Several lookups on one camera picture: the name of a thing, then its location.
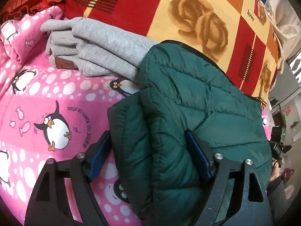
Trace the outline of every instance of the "white fabric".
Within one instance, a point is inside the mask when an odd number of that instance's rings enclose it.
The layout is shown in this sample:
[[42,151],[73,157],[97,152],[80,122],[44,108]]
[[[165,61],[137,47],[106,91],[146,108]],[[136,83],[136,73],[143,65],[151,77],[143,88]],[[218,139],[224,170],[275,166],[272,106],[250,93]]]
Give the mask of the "white fabric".
[[279,72],[284,70],[284,62],[301,41],[301,22],[288,0],[267,0],[268,16],[280,42],[281,63]]

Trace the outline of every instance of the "penguin foot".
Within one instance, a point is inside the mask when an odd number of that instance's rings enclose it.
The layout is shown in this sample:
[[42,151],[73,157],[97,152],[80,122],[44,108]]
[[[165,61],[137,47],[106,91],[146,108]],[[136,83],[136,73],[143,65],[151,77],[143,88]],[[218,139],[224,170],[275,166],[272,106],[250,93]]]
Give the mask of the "penguin foot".
[[55,152],[55,142],[54,141],[52,141],[52,145],[48,145],[48,151]]
[[64,137],[68,138],[69,140],[71,140],[71,132],[66,132],[66,134],[64,134]]

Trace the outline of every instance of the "silver screw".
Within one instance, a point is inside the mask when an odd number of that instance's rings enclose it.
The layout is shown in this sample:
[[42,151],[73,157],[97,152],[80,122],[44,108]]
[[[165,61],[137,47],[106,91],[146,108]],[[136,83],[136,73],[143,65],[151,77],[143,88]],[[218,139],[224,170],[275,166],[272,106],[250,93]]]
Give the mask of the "silver screw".
[[78,159],[82,159],[82,158],[84,158],[86,155],[85,155],[85,153],[78,153],[77,155],[76,155],[76,158],[78,158]]
[[55,159],[54,158],[49,158],[46,163],[47,164],[52,164],[53,162],[55,162]]
[[250,159],[246,159],[246,163],[247,163],[248,165],[252,165],[252,164],[253,164],[253,161],[250,160]]
[[214,156],[215,156],[216,159],[219,159],[219,160],[221,160],[222,158],[224,158],[223,155],[220,154],[220,153],[216,153]]

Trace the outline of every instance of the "brown rose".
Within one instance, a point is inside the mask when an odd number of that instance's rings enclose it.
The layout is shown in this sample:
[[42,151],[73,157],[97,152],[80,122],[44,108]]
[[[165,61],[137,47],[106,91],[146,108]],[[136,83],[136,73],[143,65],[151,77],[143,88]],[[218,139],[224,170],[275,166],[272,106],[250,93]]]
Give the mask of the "brown rose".
[[213,12],[213,7],[207,0],[172,0],[168,15],[172,23],[179,28],[178,33],[190,44],[198,45],[195,26],[199,17]]
[[264,62],[264,65],[260,74],[261,86],[259,91],[259,97],[264,99],[265,95],[270,90],[271,71],[268,68],[268,61]]
[[213,61],[218,61],[228,45],[228,30],[225,22],[215,13],[209,12],[198,19],[195,32],[204,54]]
[[264,25],[266,23],[266,13],[265,13],[264,5],[260,1],[258,1],[257,6],[258,6],[258,19],[259,19],[259,22],[262,25]]

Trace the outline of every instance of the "penguin eye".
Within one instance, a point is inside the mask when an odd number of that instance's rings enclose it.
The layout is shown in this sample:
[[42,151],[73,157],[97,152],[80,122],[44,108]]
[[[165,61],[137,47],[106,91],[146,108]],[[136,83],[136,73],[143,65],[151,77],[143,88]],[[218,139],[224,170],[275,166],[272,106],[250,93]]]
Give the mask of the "penguin eye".
[[126,199],[126,198],[127,198],[127,196],[126,196],[126,194],[125,194],[125,192],[124,192],[124,191],[121,193],[121,196],[122,196],[124,199]]

